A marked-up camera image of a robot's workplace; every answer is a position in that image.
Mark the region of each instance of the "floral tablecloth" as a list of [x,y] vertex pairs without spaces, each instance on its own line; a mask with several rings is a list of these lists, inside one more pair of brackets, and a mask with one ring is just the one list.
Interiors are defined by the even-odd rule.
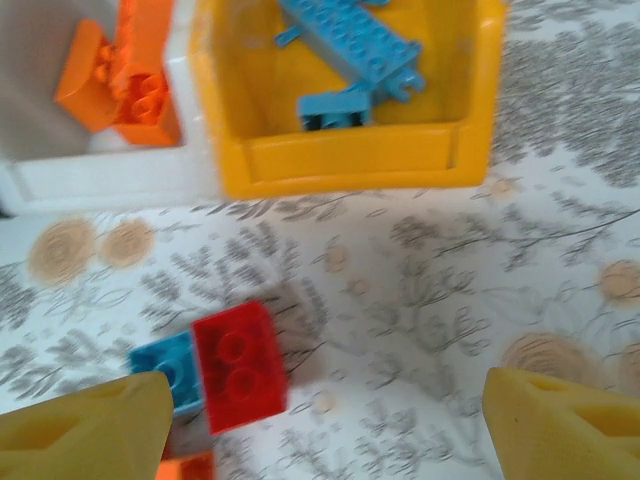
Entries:
[[518,0],[484,186],[0,223],[0,411],[261,299],[287,413],[177,453],[218,476],[500,478],[486,371],[640,394],[640,1]]

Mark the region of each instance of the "blue building block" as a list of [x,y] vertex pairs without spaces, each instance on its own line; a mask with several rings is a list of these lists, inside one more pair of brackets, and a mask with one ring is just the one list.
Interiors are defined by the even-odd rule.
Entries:
[[358,89],[305,95],[298,99],[298,117],[305,130],[368,125],[371,123],[371,97],[368,92]]
[[173,395],[174,415],[202,409],[200,382],[194,361],[193,340],[183,332],[129,352],[131,373],[163,372]]
[[395,34],[354,0],[278,1],[289,28],[276,44],[301,38],[348,82],[370,91],[374,105],[389,98],[408,102],[408,88],[426,87],[416,70],[422,46]]

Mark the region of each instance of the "orange building block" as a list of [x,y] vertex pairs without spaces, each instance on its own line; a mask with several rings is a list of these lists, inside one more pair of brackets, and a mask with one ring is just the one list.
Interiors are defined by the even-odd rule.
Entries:
[[174,0],[120,0],[111,88],[121,98],[134,75],[161,74]]
[[113,55],[113,47],[107,42],[100,25],[93,20],[82,20],[76,30],[55,101],[90,132],[109,127],[116,118],[118,102],[109,89]]
[[180,143],[180,123],[164,74],[129,79],[114,128],[129,143],[170,147]]
[[204,452],[160,463],[156,480],[213,480],[213,454]]

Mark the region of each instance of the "white plastic tray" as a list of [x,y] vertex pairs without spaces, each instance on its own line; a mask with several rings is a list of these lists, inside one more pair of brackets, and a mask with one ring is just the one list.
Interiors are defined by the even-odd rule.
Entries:
[[[18,215],[220,199],[187,59],[195,3],[176,0],[165,54],[183,145],[162,149],[131,147],[114,131],[90,136],[52,100],[77,21],[94,18],[111,34],[117,0],[0,3],[2,210]],[[18,20],[21,28],[12,28]]]

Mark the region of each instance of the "yellow plastic bin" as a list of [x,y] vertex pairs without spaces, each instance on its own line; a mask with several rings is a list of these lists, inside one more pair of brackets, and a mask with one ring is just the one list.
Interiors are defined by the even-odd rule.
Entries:
[[374,14],[422,43],[428,88],[373,111],[374,126],[301,131],[296,101],[346,83],[302,41],[279,49],[277,0],[199,0],[190,57],[226,193],[460,187],[489,161],[507,7],[391,0]]

